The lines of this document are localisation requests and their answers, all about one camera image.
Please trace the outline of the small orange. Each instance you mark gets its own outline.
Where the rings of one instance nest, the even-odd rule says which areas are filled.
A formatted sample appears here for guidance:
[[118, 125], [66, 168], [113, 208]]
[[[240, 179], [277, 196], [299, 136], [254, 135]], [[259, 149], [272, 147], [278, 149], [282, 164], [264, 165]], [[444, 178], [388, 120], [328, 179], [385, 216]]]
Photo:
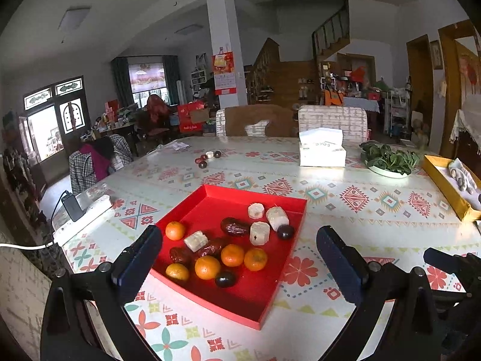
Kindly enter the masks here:
[[169, 222], [166, 225], [165, 235], [173, 241], [181, 240], [185, 235], [185, 226], [180, 222]]

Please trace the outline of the large orange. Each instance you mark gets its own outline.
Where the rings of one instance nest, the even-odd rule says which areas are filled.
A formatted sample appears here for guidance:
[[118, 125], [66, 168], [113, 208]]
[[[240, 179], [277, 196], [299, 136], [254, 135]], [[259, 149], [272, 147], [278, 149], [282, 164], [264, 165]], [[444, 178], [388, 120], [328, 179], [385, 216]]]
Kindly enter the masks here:
[[197, 259], [194, 270], [198, 278], [202, 280], [214, 279], [221, 271], [221, 263], [213, 256], [204, 256]]

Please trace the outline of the dark brown plum fruit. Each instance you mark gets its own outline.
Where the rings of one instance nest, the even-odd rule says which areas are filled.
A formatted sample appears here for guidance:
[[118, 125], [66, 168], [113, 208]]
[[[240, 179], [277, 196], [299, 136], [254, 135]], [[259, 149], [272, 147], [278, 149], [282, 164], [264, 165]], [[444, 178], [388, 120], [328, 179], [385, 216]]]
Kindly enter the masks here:
[[214, 281], [219, 288], [229, 288], [236, 284], [236, 276], [229, 270], [221, 270]]

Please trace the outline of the red jujube date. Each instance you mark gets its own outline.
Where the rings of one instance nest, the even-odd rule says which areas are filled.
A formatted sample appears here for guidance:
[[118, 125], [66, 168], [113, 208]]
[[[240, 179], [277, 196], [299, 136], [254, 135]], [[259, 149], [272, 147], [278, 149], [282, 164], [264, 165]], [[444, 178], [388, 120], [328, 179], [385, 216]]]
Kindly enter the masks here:
[[231, 236], [243, 236], [250, 233], [250, 225], [236, 218], [224, 218], [220, 223], [221, 230]]

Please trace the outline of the round white yam cylinder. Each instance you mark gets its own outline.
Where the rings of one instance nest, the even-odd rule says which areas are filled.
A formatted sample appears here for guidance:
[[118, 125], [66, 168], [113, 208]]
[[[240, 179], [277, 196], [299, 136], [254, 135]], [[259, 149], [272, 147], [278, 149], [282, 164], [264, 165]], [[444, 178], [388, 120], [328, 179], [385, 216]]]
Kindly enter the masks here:
[[254, 222], [250, 226], [250, 242], [254, 246], [262, 246], [268, 243], [271, 227], [265, 222]]

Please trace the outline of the white yam chunk small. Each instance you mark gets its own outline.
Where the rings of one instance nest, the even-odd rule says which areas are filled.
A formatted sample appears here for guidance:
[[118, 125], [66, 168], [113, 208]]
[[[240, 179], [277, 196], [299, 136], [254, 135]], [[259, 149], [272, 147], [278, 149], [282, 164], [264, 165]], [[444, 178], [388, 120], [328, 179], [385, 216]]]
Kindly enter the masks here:
[[265, 208], [261, 203], [253, 203], [248, 207], [247, 212], [251, 219], [257, 220], [264, 217]]

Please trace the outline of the small fruits on far table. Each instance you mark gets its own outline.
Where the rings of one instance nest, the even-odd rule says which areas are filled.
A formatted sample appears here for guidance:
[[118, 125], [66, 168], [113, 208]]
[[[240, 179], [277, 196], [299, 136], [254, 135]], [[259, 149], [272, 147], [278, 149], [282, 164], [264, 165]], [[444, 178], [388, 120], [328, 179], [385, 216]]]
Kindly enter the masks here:
[[200, 169], [205, 169], [212, 159], [218, 159], [222, 156], [222, 152], [219, 150], [208, 151], [195, 159], [196, 165]]

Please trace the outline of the white power strip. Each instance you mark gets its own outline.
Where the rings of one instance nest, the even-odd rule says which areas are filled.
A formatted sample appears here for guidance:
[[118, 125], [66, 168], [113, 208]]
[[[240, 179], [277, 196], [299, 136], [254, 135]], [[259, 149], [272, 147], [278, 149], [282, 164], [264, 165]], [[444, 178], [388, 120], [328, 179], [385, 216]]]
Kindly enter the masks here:
[[88, 206], [86, 212], [76, 222], [69, 219], [64, 225], [58, 227], [53, 233], [53, 241], [55, 244], [63, 246], [79, 232], [89, 227], [97, 218], [113, 213], [110, 195], [103, 195]]

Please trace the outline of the black charger plug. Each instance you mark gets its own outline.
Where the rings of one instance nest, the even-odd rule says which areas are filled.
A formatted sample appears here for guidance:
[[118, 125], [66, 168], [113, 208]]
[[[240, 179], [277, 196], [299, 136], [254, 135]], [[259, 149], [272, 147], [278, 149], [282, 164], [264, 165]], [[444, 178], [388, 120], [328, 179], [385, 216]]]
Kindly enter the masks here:
[[71, 192], [65, 191], [60, 201], [73, 222], [78, 221], [84, 215], [84, 210], [81, 208], [75, 195]]

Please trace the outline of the yellow tray box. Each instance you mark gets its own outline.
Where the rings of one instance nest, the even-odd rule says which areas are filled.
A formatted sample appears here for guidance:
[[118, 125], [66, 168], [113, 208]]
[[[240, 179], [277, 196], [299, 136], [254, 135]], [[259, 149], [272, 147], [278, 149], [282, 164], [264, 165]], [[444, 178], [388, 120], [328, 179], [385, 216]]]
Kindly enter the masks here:
[[430, 176], [440, 192], [443, 193], [457, 217], [464, 223], [473, 223], [476, 220], [480, 220], [480, 179], [470, 169], [467, 169], [476, 182], [478, 189], [474, 191], [473, 195], [470, 195], [468, 192], [461, 192], [457, 182], [449, 174], [449, 164], [451, 162], [452, 159], [441, 156], [425, 155], [422, 168]]

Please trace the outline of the red tray box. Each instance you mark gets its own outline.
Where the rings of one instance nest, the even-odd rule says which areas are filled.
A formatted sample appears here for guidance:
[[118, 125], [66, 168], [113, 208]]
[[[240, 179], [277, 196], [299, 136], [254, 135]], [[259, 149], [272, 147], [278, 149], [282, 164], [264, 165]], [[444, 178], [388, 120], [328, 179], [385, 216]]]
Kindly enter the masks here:
[[151, 273], [178, 295], [262, 328], [297, 243], [307, 201], [204, 185], [157, 222]]

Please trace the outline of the plaid jacket chair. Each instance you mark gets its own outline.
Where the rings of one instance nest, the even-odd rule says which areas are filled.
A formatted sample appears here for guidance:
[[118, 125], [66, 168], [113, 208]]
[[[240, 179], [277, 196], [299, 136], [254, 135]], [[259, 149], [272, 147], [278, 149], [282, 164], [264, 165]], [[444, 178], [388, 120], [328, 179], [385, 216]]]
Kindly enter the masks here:
[[78, 195], [95, 186], [132, 161], [130, 146], [119, 134], [78, 144], [78, 149], [69, 155], [72, 194]]

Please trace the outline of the white glove in tray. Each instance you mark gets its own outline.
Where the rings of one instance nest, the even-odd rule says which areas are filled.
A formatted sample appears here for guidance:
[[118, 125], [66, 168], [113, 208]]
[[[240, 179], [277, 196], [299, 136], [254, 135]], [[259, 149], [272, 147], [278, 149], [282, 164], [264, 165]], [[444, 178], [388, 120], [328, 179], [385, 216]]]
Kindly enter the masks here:
[[467, 192], [470, 195], [474, 195], [477, 192], [478, 186], [475, 180], [459, 159], [451, 161], [448, 169], [450, 176], [457, 182], [461, 192]]

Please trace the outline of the plate of green spinach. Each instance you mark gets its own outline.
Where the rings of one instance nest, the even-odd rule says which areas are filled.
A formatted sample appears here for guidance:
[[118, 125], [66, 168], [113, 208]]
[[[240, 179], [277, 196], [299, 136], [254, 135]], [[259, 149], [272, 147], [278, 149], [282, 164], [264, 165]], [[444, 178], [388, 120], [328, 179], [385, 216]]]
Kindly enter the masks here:
[[360, 159], [366, 167], [388, 178], [408, 177], [420, 161], [417, 153], [392, 149], [388, 144], [367, 141], [360, 144], [360, 149]]

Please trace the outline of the white tissue box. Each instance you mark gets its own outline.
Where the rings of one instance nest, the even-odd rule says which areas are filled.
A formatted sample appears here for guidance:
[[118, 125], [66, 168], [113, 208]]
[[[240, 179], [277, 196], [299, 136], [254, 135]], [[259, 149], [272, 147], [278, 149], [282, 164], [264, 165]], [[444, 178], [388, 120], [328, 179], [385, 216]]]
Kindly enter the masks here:
[[301, 166], [344, 167], [347, 151], [342, 146], [340, 129], [320, 127], [299, 132], [299, 160]]

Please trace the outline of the white patterned chair back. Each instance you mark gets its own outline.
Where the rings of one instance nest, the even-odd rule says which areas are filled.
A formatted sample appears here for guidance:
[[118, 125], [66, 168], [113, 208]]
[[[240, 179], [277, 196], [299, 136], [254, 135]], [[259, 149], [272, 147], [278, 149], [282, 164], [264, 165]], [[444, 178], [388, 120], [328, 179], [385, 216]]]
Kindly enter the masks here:
[[298, 111], [298, 121], [300, 132], [332, 128], [341, 130], [343, 139], [351, 143], [369, 140], [368, 117], [362, 108], [303, 105]]

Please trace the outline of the brown chair back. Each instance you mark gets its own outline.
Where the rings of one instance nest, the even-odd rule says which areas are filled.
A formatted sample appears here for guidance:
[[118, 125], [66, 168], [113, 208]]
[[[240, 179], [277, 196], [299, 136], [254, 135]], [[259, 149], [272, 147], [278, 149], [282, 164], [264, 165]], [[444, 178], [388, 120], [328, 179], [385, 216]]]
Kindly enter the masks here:
[[217, 135], [292, 138], [297, 122], [293, 111], [278, 105], [255, 104], [222, 108], [216, 113]]

